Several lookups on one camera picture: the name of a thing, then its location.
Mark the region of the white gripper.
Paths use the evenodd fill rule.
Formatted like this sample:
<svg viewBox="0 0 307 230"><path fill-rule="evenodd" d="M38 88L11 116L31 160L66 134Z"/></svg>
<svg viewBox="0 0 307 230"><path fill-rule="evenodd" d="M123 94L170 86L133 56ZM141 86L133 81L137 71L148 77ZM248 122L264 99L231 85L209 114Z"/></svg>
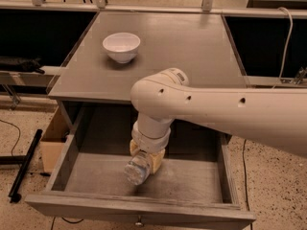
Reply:
<svg viewBox="0 0 307 230"><path fill-rule="evenodd" d="M131 131L130 155L134 157L140 150L150 153L151 174L155 174L162 164L170 134L171 129L167 127L162 128L162 133L158 136L151 137L135 122Z"/></svg>

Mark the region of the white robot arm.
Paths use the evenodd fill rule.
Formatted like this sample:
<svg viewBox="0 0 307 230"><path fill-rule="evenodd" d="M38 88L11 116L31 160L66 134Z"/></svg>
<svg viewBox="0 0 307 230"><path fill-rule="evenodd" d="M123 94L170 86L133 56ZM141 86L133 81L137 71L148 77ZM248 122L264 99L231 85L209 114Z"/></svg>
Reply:
<svg viewBox="0 0 307 230"><path fill-rule="evenodd" d="M165 149L173 120L183 120L289 153L307 154L307 91L282 88L193 88L177 68L137 81L131 132L148 154Z"/></svg>

